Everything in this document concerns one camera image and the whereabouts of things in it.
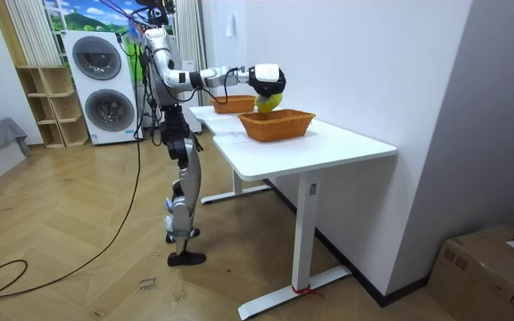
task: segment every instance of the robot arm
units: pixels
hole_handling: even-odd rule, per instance
[[[173,93],[197,88],[215,88],[249,84],[257,94],[270,97],[285,89],[285,75],[276,64],[258,64],[248,71],[245,68],[212,67],[200,71],[183,71],[177,48],[165,29],[149,29],[145,32],[145,46],[151,51],[153,72]]]

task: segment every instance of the curtain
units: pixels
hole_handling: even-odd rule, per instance
[[[176,0],[174,34],[182,60],[194,61],[199,70],[206,68],[200,0]],[[198,95],[200,105],[209,104],[206,93]]]
[[[21,49],[30,66],[62,65],[40,0],[5,0]]]

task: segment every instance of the washing machine door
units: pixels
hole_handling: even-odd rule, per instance
[[[85,103],[87,119],[98,128],[121,131],[132,124],[134,106],[116,90],[101,89],[91,94]]]
[[[92,79],[112,79],[120,71],[118,51],[101,37],[89,36],[79,39],[72,48],[72,58],[79,70]]]

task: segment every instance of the cardboard box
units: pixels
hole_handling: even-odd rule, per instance
[[[514,321],[513,233],[499,226],[445,241],[429,294],[458,321]]]

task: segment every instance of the wooden shelf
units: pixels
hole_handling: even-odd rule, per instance
[[[45,148],[63,148],[61,132],[56,124],[39,125],[39,131],[43,137]]]
[[[27,94],[27,97],[29,97],[29,98],[46,97],[46,94],[45,93],[32,93],[32,94]]]
[[[67,146],[81,146],[88,141],[87,127],[82,117],[74,122],[61,123],[60,125]]]
[[[78,115],[78,116],[71,117],[71,118],[59,119],[59,122],[62,124],[69,123],[69,122],[75,122],[75,121],[79,120],[81,117],[82,117],[82,115]]]
[[[79,99],[64,66],[17,66],[46,148],[80,146],[88,140]]]
[[[81,117],[77,96],[52,97],[50,101],[59,122],[74,122]]]
[[[72,90],[68,93],[59,93],[59,94],[50,94],[49,97],[51,98],[61,98],[61,97],[68,97],[68,96],[71,96],[71,95],[75,95],[75,91]]]
[[[51,68],[64,68],[64,66],[28,66],[28,65],[19,65],[15,66],[17,69],[51,69]]]
[[[45,85],[43,85],[43,79],[38,69],[17,69],[19,80],[23,86],[23,91],[29,97],[43,95],[46,96]]]
[[[41,68],[39,70],[45,82],[46,92],[49,95],[62,95],[64,93],[74,94],[69,71],[66,68]]]
[[[53,141],[52,143],[45,145],[45,148],[47,148],[47,149],[64,148],[64,145],[62,144],[62,142]]]
[[[57,121],[55,119],[42,119],[37,122],[37,125],[49,125],[49,124],[56,124]]]

